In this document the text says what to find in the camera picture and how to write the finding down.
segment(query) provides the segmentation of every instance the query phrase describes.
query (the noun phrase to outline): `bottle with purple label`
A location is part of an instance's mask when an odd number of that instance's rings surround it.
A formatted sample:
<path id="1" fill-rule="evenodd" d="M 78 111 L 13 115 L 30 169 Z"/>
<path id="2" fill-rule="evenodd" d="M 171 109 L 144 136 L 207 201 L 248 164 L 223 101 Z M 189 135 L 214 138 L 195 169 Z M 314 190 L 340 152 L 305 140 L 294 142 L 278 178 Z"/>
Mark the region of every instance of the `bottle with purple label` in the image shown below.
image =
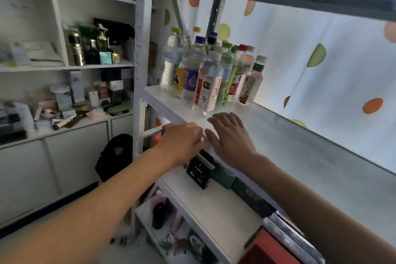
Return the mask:
<path id="1" fill-rule="evenodd" d="M 195 44 L 191 46 L 185 63 L 186 78 L 183 88 L 182 99 L 186 104 L 192 105 L 195 95 L 195 87 L 198 80 L 198 71 L 201 63 L 206 60 L 205 37 L 196 36 Z"/>

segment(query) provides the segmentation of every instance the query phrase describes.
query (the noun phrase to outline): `floor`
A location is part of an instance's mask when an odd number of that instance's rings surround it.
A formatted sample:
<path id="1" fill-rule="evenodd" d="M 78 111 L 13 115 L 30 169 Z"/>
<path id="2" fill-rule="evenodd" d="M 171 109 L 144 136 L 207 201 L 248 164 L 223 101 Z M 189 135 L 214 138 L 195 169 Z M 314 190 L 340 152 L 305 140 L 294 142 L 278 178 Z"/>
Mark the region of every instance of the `floor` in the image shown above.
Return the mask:
<path id="1" fill-rule="evenodd" d="M 0 257 L 4 255 L 10 248 L 15 246 L 24 236 L 30 233 L 40 224 L 48 221 L 49 219 L 55 217 L 62 208 L 54 211 L 31 224 L 23 227 L 22 229 L 4 237 L 0 240 Z M 121 236 L 128 234 L 128 226 L 120 223 L 120 226 L 114 235 Z M 96 261 L 92 264 L 165 264 L 165 260 L 161 257 L 159 252 L 157 252 L 152 246 L 150 246 L 146 241 L 147 233 L 145 230 L 141 230 L 137 239 L 128 244 L 127 246 L 119 245 L 108 245 L 106 246 L 102 253 L 98 255 Z"/>

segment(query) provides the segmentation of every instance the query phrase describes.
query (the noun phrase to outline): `purple bottle cap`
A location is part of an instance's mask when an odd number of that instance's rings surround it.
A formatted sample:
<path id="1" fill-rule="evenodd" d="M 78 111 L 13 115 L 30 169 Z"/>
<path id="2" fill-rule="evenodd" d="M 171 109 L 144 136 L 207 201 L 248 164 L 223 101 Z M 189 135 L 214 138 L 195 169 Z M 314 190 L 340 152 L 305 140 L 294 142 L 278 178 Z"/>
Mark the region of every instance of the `purple bottle cap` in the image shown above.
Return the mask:
<path id="1" fill-rule="evenodd" d="M 205 45 L 206 42 L 206 38 L 205 37 L 201 37 L 201 36 L 196 36 L 195 37 L 195 44 L 202 44 Z"/>

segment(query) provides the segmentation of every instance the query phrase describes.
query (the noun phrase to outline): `black baseboard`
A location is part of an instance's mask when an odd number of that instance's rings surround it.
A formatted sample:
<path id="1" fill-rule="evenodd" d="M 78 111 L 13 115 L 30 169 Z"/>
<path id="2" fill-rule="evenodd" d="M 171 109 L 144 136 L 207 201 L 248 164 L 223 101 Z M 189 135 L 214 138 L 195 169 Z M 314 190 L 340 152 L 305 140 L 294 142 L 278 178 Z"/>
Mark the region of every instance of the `black baseboard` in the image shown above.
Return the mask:
<path id="1" fill-rule="evenodd" d="M 68 195 L 68 196 L 46 206 L 45 208 L 42 208 L 32 214 L 29 214 L 26 217 L 19 219 L 18 221 L 15 221 L 15 222 L 9 224 L 8 226 L 3 227 L 2 229 L 0 229 L 0 239 L 4 238 L 5 236 L 8 236 L 9 234 L 11 234 L 13 232 L 16 232 L 20 228 L 23 228 L 24 226 L 28 225 L 29 223 L 32 223 L 33 221 L 61 208 L 62 206 L 65 206 L 68 203 L 71 203 L 71 202 L 75 201 L 76 199 L 88 194 L 93 189 L 95 189 L 97 186 L 98 186 L 98 182 L 95 182 L 95 183 L 93 183 L 93 184 L 91 184 L 91 185 L 71 194 L 71 195 Z"/>

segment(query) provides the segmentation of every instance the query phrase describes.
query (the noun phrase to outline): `forearm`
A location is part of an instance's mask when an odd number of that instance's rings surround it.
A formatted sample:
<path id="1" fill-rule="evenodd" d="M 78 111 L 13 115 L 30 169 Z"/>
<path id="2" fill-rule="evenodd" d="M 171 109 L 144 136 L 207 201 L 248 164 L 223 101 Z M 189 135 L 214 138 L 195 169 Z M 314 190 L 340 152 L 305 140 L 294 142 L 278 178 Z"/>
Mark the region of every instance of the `forearm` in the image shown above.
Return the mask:
<path id="1" fill-rule="evenodd" d="M 242 172 L 266 191 L 330 263 L 396 263 L 395 249 L 268 158 L 254 155 Z"/>
<path id="2" fill-rule="evenodd" d="M 109 242 L 121 218 L 171 164 L 155 149 L 38 227 L 2 263 L 87 263 Z"/>

